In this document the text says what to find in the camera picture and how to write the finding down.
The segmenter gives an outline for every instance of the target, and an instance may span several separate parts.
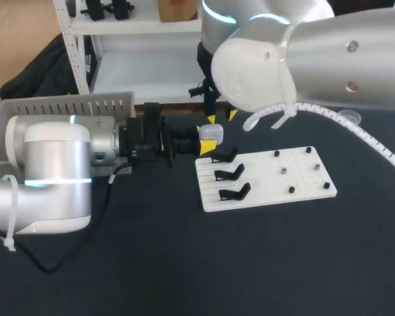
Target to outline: dark table cover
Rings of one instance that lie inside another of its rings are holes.
[[[395,153],[395,113],[360,111],[361,127]],[[347,130],[299,113],[221,146],[241,153],[315,146],[336,198],[205,213],[193,157],[118,176],[100,227],[53,275],[0,241],[0,315],[395,315],[395,168]],[[203,124],[198,115],[172,124]],[[93,180],[93,213],[106,178]],[[81,233],[20,236],[52,265]]]

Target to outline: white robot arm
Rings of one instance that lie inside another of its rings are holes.
[[[210,77],[233,106],[395,109],[394,8],[337,17],[326,0],[203,0],[203,8]]]

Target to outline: white gray crate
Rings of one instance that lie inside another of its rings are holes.
[[[7,123],[17,115],[86,115],[112,116],[117,118],[135,117],[134,94],[132,92],[103,93],[88,95],[64,95],[55,97],[35,97],[10,99],[0,102],[0,177],[13,174],[19,180],[23,171],[15,170],[8,162],[5,148]],[[114,167],[92,168],[93,176],[110,175]]]

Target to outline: white cable tie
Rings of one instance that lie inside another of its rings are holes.
[[[114,178],[116,177],[116,175],[115,174],[112,174],[111,176],[110,176],[110,179],[108,180],[108,183],[109,184],[113,184],[113,181],[114,181]]]
[[[278,120],[278,122],[272,125],[271,128],[274,130],[279,129],[288,119],[297,115],[297,107],[294,105],[296,100],[294,97],[292,97],[292,95],[294,95],[296,87],[294,83],[290,84],[285,79],[288,72],[288,67],[286,65],[286,51],[288,47],[288,42],[291,38],[291,34],[296,26],[297,24],[294,24],[287,28],[284,36],[282,37],[281,46],[279,49],[280,71],[278,73],[278,80],[281,85],[282,98],[285,101],[286,107],[284,110],[284,115]]]
[[[18,203],[19,203],[19,184],[16,178],[13,175],[5,175],[3,180],[10,180],[12,184],[12,204],[11,204],[11,214],[9,216],[9,225],[7,227],[7,235],[4,239],[4,245],[9,249],[9,251],[16,251],[14,248],[14,226],[16,224],[16,216],[18,213]]]

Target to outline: white pegboard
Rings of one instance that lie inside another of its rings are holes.
[[[316,149],[311,147],[311,153],[306,149],[278,150],[278,157],[275,151],[237,155],[232,163],[213,163],[211,158],[196,160],[203,209],[216,212],[335,197],[336,187]],[[240,164],[245,170],[237,181],[215,178],[215,171],[234,172]],[[329,189],[324,188],[327,182]],[[221,201],[219,190],[238,192],[246,183],[250,183],[251,190],[243,201]],[[290,187],[295,188],[293,194],[289,192]]]

